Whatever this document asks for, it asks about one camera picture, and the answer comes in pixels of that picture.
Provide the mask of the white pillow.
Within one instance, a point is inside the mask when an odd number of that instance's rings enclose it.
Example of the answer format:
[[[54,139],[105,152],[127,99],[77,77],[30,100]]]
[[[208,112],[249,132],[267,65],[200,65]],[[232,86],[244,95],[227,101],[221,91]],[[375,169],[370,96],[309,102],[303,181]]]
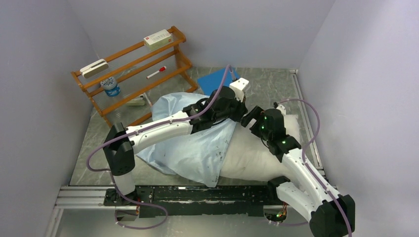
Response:
[[[269,152],[261,139],[239,124],[234,129],[220,176],[250,181],[286,176],[298,183],[296,176]]]

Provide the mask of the light blue pillowcase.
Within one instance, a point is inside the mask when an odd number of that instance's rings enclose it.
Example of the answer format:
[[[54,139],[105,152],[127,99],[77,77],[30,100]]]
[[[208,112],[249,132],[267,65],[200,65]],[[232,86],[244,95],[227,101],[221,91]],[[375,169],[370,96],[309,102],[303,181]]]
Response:
[[[236,122],[227,119],[209,129],[156,143],[136,156],[163,174],[214,187],[235,127]]]

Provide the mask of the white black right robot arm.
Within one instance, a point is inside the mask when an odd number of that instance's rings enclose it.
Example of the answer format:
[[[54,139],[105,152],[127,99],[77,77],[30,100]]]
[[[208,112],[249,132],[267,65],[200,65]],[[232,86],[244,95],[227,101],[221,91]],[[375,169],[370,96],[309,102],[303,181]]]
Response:
[[[282,175],[268,182],[267,199],[290,205],[308,223],[315,237],[352,236],[355,231],[355,201],[342,195],[319,173],[303,153],[301,144],[285,128],[285,118],[278,109],[255,106],[241,120],[250,131],[266,143],[269,152],[297,179]]]

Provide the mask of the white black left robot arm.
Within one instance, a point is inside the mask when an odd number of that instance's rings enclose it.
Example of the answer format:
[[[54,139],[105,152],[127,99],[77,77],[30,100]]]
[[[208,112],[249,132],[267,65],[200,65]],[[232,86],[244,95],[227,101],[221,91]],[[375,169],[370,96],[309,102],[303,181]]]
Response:
[[[118,190],[117,199],[124,205],[131,205],[136,201],[137,191],[132,178],[136,153],[173,137],[209,129],[225,119],[240,121],[248,111],[245,106],[247,87],[247,82],[239,79],[229,86],[215,90],[209,98],[188,105],[167,118],[146,125],[113,125],[106,137],[103,151],[112,181]]]

